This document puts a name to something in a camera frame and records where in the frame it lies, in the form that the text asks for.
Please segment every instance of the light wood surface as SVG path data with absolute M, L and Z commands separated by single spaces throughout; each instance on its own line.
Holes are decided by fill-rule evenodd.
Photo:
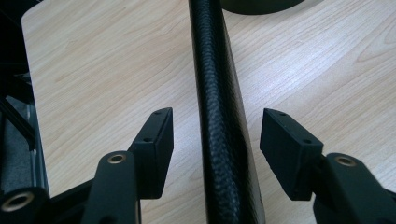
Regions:
M 263 16 L 224 11 L 267 223 L 314 223 L 259 151 L 262 110 L 284 111 L 396 190 L 396 1 L 306 0 Z M 188 1 L 46 0 L 22 19 L 52 196 L 126 150 L 172 106 L 175 150 L 144 223 L 205 223 Z

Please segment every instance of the gray carpet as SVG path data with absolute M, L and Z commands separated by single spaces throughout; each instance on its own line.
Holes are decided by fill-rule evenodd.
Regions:
M 12 97 L 7 97 L 7 100 L 27 119 L 27 105 Z M 8 193 L 14 189 L 31 187 L 29 147 L 21 133 L 8 120 L 5 122 L 1 154 L 1 189 Z

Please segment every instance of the table top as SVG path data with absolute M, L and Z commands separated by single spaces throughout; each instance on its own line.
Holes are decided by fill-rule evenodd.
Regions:
M 224 11 L 268 223 L 314 223 L 259 150 L 262 111 L 284 111 L 396 190 L 396 2 L 306 0 L 270 15 Z M 188 1 L 46 0 L 22 19 L 51 196 L 126 150 L 174 108 L 175 149 L 144 223 L 205 223 Z

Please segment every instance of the black circular base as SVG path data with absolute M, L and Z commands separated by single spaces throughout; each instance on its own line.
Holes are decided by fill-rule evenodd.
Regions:
M 237 14 L 262 15 L 294 7 L 304 0 L 220 0 L 222 8 Z

